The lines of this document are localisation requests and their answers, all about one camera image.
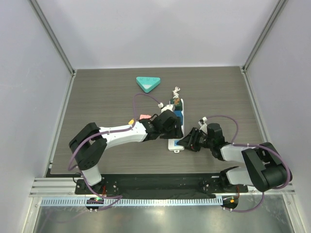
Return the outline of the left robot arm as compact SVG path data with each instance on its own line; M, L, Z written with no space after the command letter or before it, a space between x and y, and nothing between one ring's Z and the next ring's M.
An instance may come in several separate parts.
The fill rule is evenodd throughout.
M103 189L98 162L106 149L132 142L146 142L158 138L179 140L184 136L182 111L165 110L151 118L142 118L127 125L105 128L96 123L87 124L70 142L72 158L86 179L86 188L92 194Z

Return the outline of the pink cube plug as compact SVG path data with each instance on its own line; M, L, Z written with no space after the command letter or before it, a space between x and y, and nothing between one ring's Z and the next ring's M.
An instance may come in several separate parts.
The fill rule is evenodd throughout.
M140 115L139 116L139 120L141 120L141 119L150 119L150 118L151 118L150 115Z

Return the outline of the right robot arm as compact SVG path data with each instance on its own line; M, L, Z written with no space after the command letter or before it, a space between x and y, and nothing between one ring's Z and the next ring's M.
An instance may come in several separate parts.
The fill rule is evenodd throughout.
M218 123L210 123L200 129L192 128L177 144L193 152L201 148L209 149L213 157L220 161L243 163L243 167L234 166L220 172L219 186L225 192L232 191L237 185L253 186L260 192L282 189L293 178L271 143L230 144Z

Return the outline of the blue cube plug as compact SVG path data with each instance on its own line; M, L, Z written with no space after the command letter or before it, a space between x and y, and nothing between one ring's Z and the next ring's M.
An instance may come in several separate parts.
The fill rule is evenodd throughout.
M175 110L174 113L176 114L176 116L177 116L178 118L180 118L181 126L183 126L184 116L183 116L182 111L180 111L180 110Z

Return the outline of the white power strip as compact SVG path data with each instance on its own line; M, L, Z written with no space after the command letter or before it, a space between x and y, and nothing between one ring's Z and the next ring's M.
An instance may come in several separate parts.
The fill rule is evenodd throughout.
M183 102L183 110L182 110L182 113L183 113L183 116L184 116L184 120L183 120L183 126L181 126L181 131L183 134L185 134L185 114L184 114L184 101L183 99L181 99L182 102ZM168 140L168 150L169 151L173 151L174 153L179 153L180 151L183 151L185 148L183 146L179 146L177 144L177 142L179 141L180 139L169 139Z

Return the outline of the teal triangular socket adapter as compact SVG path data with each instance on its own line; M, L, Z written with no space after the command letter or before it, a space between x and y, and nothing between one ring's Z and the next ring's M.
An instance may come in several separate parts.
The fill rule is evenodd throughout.
M149 93L160 84L161 79L159 77L138 76L136 77L136 82L145 93Z

